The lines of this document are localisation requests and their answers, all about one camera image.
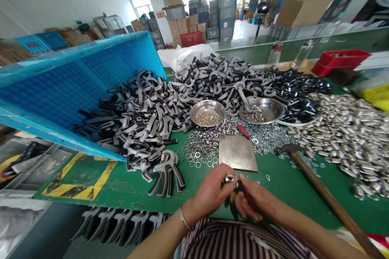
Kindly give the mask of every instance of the red plastic crate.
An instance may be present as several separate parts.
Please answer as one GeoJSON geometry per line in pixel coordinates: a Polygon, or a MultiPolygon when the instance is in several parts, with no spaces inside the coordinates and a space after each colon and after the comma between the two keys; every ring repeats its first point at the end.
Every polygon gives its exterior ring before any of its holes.
{"type": "Polygon", "coordinates": [[[325,51],[318,62],[328,68],[356,67],[370,56],[361,50],[325,51]],[[343,57],[334,57],[334,54],[342,54],[343,57]]]}
{"type": "Polygon", "coordinates": [[[201,41],[201,32],[189,32],[187,34],[181,34],[181,41],[183,47],[190,47],[193,45],[200,45],[202,43],[201,41]]]}
{"type": "Polygon", "coordinates": [[[356,67],[358,67],[359,64],[353,65],[353,66],[339,66],[339,67],[328,67],[325,66],[319,62],[316,62],[315,66],[312,68],[311,72],[315,75],[318,75],[319,77],[325,77],[328,76],[332,70],[336,68],[350,68],[351,70],[354,70],[356,67]]]}

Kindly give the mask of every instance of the silver bracelet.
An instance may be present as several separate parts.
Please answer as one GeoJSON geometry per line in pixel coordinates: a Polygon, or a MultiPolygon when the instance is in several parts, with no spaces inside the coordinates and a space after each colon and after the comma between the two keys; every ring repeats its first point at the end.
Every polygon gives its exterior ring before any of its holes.
{"type": "Polygon", "coordinates": [[[183,206],[183,204],[180,205],[180,218],[181,218],[181,221],[184,222],[185,226],[188,228],[189,231],[193,231],[195,228],[191,228],[188,223],[186,222],[185,218],[184,218],[184,215],[182,214],[182,209],[181,207],[183,206]]]}

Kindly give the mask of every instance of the screwdriver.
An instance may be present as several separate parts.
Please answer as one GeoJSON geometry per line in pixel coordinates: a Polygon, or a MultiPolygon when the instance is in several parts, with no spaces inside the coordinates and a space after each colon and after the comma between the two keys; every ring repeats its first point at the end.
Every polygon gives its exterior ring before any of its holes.
{"type": "Polygon", "coordinates": [[[251,135],[246,131],[246,129],[244,128],[244,126],[242,125],[238,125],[237,126],[237,129],[249,140],[251,140],[251,135]]]}

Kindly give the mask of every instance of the metal bowl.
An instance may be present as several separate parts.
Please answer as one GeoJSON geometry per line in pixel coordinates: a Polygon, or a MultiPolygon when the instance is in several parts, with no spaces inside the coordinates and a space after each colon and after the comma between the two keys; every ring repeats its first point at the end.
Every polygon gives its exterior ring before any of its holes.
{"type": "Polygon", "coordinates": [[[193,105],[193,107],[190,110],[190,118],[192,119],[192,121],[195,124],[197,124],[201,127],[216,126],[216,125],[220,124],[225,117],[226,117],[226,110],[225,110],[224,106],[215,100],[200,101],[200,102],[196,103],[195,105],[193,105]],[[210,112],[210,114],[213,113],[215,116],[217,116],[217,118],[214,119],[214,121],[215,121],[214,123],[204,125],[204,124],[201,124],[201,122],[196,120],[196,116],[199,113],[207,113],[207,112],[210,112]]]}
{"type": "Polygon", "coordinates": [[[252,100],[252,104],[250,105],[259,107],[263,111],[266,121],[260,123],[249,121],[248,119],[243,117],[243,111],[245,109],[244,105],[242,105],[239,108],[239,116],[249,123],[258,125],[269,124],[279,120],[285,114],[285,106],[281,102],[273,98],[256,98],[252,100]]]}

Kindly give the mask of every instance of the human hand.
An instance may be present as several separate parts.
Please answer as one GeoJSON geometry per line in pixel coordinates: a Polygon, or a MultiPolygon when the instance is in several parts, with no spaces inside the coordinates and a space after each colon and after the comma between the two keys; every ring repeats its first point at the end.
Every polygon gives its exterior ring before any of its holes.
{"type": "Polygon", "coordinates": [[[242,181],[245,191],[232,193],[230,202],[235,202],[236,208],[244,219],[249,216],[255,221],[261,221],[262,216],[254,211],[257,208],[273,221],[284,224],[294,212],[294,209],[262,186],[249,181],[242,173],[239,174],[239,179],[242,181]]]}
{"type": "Polygon", "coordinates": [[[199,217],[205,217],[222,205],[226,198],[233,193],[236,181],[237,175],[234,169],[227,164],[221,163],[209,171],[192,200],[192,207],[199,217]],[[222,181],[227,173],[234,175],[234,181],[225,183],[222,187],[222,181]]]}

